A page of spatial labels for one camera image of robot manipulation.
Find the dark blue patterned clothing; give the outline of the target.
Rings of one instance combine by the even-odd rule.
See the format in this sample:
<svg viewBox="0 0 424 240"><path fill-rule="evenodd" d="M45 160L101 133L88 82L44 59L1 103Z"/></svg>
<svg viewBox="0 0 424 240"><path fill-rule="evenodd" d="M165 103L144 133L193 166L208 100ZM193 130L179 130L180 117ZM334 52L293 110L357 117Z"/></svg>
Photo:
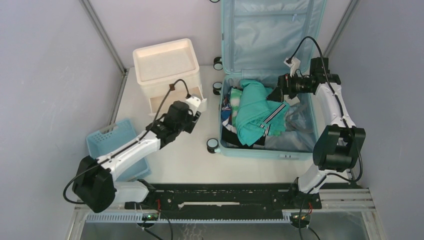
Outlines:
<svg viewBox="0 0 424 240"><path fill-rule="evenodd" d="M227 93L222 101L221 105L221 111L220 111L220 118L222 126L227 129L228 131L236 134L237 130L236 127L233 126L232 122L232 107L230 104L230 94Z"/></svg>

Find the teal folded garment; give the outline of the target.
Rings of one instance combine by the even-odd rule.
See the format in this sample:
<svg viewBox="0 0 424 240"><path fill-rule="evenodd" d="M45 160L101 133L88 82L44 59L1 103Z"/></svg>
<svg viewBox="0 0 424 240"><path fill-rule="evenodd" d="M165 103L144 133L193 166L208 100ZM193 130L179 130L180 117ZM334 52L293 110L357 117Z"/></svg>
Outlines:
<svg viewBox="0 0 424 240"><path fill-rule="evenodd" d="M273 89L257 80L242 79L240 86L242 93L234 121L240 143L252 146L262 137L278 137L285 132L289 104L268 100Z"/></svg>

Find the light blue hard-shell suitcase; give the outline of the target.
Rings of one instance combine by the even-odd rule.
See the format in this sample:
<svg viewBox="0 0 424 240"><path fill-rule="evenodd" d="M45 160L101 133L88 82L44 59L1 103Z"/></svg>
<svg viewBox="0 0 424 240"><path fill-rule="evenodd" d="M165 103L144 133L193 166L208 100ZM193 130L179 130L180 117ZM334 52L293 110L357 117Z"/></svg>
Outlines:
<svg viewBox="0 0 424 240"><path fill-rule="evenodd" d="M290 72L286 58L301 61L306 73L325 12L324 0L223 0L221 2L220 57L225 77L218 91L219 147L227 157L306 161L321 135L312 93L299 93L299 103L289 105L286 131L280 136L263 136L251 146L241 145L236 133L222 125L221 106L231 88L239 89L243 79L256 80L273 90L278 77Z"/></svg>

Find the aluminium frame rails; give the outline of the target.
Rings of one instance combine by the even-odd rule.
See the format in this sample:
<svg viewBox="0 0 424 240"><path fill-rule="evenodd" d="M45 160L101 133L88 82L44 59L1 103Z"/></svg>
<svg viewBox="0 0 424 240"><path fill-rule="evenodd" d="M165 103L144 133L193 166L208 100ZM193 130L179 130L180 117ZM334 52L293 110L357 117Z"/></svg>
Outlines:
<svg viewBox="0 0 424 240"><path fill-rule="evenodd" d="M360 212L371 240L383 240L368 189L326 183L303 193L294 184L154 184L145 197L120 200L116 190L84 194L82 204L110 222L108 211L122 206L117 222L291 223L305 228L312 213Z"/></svg>

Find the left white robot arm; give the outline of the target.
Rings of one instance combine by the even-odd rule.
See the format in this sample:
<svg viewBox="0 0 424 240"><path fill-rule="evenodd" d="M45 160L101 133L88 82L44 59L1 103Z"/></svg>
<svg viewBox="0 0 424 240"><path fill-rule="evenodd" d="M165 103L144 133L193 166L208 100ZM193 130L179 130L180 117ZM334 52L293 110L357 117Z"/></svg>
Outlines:
<svg viewBox="0 0 424 240"><path fill-rule="evenodd" d="M202 100L191 96L172 103L167 113L154 120L141 134L116 150L98 158L84 157L76 176L68 183L72 192L94 213L110 205L135 202L149 209L157 196L140 180L120 181L119 177L144 157L175 141L181 133L191 133L201 116Z"/></svg>

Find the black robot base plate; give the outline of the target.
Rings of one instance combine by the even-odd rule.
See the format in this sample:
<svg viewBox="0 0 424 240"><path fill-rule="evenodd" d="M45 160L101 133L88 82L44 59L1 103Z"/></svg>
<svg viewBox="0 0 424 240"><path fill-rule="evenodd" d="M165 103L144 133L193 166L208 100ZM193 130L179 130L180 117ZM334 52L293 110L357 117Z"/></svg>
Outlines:
<svg viewBox="0 0 424 240"><path fill-rule="evenodd" d="M170 220L281 220L285 210L320 210L320 195L307 196L293 183L153 183L150 193L126 210L163 212Z"/></svg>

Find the white three-drawer storage cabinet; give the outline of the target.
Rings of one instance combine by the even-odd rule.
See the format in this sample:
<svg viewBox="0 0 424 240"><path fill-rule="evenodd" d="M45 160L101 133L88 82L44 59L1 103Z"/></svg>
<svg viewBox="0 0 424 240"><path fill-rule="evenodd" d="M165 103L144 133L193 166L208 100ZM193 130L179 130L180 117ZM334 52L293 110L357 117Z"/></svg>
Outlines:
<svg viewBox="0 0 424 240"><path fill-rule="evenodd" d="M153 118L158 111L164 96L166 98L160 114L166 113L168 107L175 101L183 101L186 96L184 84L178 83L171 87L176 80L185 81L191 95L200 98L198 111L207 110L207 99L203 95L200 67L192 41L188 38L169 41L156 45L137 48L132 52L137 83L147 100Z"/></svg>

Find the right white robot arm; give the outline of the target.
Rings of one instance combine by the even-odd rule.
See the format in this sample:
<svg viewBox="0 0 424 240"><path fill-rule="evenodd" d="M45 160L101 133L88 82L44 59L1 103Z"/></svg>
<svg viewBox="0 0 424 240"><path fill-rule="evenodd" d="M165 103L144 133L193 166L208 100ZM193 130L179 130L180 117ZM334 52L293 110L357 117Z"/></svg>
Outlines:
<svg viewBox="0 0 424 240"><path fill-rule="evenodd" d="M268 100L282 102L284 97L314 94L320 103L326 124L313 151L313 165L297 178L297 189L289 194L289 203L302 208L309 201L308 194L316 194L327 177L341 177L340 173L362 163L361 149L366 138L363 128L351 119L342 96L339 75L328 69L328 58L316 57L310 61L308 76L297 74L300 60L288 57L284 63L290 72L278 77L277 87Z"/></svg>

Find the green white patterned cloth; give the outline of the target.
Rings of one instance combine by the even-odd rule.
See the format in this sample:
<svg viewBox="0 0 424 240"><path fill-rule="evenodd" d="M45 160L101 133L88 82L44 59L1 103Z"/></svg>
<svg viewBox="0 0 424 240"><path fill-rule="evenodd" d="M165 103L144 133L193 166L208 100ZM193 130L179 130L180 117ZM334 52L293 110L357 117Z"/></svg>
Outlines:
<svg viewBox="0 0 424 240"><path fill-rule="evenodd" d="M236 127L236 118L240 108L240 101L243 91L235 87L232 87L230 90L229 104L231 106L231 125Z"/></svg>

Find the light blue perforated plastic basket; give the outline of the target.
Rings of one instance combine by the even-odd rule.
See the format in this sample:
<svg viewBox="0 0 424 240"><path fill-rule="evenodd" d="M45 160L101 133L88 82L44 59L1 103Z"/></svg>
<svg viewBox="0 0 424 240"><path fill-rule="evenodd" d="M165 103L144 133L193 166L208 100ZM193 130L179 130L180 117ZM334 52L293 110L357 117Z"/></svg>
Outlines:
<svg viewBox="0 0 424 240"><path fill-rule="evenodd" d="M96 159L100 156L117 150L137 136L136 130L130 121L125 118L114 124L97 130L86 137L89 155ZM141 180L151 174L150 166L145 158L140 159L119 177L119 182Z"/></svg>

